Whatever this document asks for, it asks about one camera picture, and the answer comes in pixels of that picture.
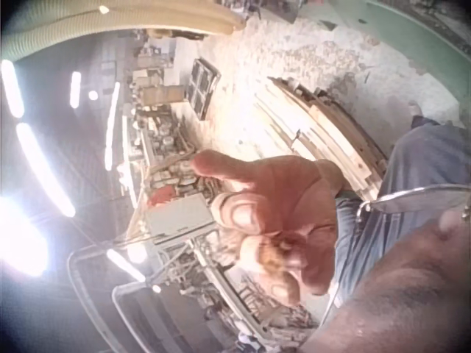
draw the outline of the lumber stack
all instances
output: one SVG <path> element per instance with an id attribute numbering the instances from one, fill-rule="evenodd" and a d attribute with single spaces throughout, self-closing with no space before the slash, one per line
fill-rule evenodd
<path id="1" fill-rule="evenodd" d="M 282 151 L 337 164 L 364 200 L 378 196 L 386 157 L 376 143 L 323 90 L 269 78 L 256 94 L 255 113 Z"/>

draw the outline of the dust collection hose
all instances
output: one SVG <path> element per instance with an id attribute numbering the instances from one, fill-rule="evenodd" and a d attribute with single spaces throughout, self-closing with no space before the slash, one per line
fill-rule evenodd
<path id="1" fill-rule="evenodd" d="M 100 6 L 110 12 L 100 13 Z M 122 29 L 231 35 L 244 27 L 242 17 L 207 0 L 31 0 L 7 25 L 1 56 L 16 61 L 66 40 Z"/>

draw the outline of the concrete floor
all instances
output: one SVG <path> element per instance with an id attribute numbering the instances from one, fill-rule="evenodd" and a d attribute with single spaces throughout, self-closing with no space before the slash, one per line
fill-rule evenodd
<path id="1" fill-rule="evenodd" d="M 311 90 L 328 90 L 387 155 L 410 127 L 410 100 L 429 118 L 460 124 L 454 97 L 401 53 L 351 29 L 326 31 L 309 18 L 293 25 L 252 18 L 244 31 L 229 37 L 178 39 L 175 83 L 188 81 L 198 57 L 215 65 L 222 77 L 206 121 L 198 121 L 188 103 L 176 104 L 177 116 L 185 119 L 200 148 L 243 160 L 277 154 L 259 138 L 252 111 L 255 93 L 267 76 L 292 76 Z M 327 300 L 309 299 L 306 304 L 319 318 Z"/>

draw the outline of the skin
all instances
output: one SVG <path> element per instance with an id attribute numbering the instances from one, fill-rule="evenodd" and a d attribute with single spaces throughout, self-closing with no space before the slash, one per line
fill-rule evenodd
<path id="1" fill-rule="evenodd" d="M 302 290 L 327 291 L 334 270 L 334 196 L 350 187 L 333 163 L 294 156 L 246 163 L 204 151 L 193 166 L 200 175 L 244 186 L 215 200 L 212 211 L 223 227 L 245 235 L 241 265 L 259 273 L 269 295 L 290 305 Z M 454 352 L 471 329 L 471 229 L 461 211 L 448 211 L 398 241 L 301 352 Z M 287 263 L 283 275 L 267 272 L 261 244 L 273 234 L 292 233 L 304 243 L 285 260 L 297 258 L 298 268 Z"/>

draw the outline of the red object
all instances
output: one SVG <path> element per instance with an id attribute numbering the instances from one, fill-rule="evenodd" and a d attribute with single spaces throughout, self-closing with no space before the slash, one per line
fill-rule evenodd
<path id="1" fill-rule="evenodd" d="M 165 204 L 177 197 L 177 193 L 173 185 L 166 185 L 155 190 L 147 201 L 147 206 L 153 207 L 157 204 Z"/>

